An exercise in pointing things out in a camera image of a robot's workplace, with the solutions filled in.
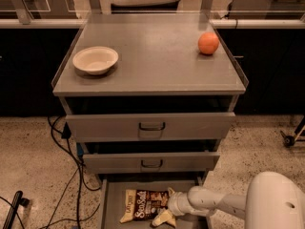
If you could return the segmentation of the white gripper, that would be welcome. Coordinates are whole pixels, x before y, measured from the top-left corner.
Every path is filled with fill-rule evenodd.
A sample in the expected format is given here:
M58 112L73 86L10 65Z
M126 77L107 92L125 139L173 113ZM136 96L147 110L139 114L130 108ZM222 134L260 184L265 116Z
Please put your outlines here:
M160 210L152 221L153 227L160 226L163 223L173 225L173 216L184 216L190 214L193 210L186 193L176 192L172 187L168 188L168 193L170 196L168 209Z

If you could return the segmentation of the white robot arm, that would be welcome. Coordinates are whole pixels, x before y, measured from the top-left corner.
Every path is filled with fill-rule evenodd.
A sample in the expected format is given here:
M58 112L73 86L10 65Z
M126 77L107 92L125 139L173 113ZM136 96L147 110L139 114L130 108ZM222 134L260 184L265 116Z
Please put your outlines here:
M188 192L169 189L167 209L152 225L175 222L186 214L208 217L216 210L244 220L244 229L305 229L305 193L293 181L275 172L262 172L249 184L246 196L221 194L203 186Z

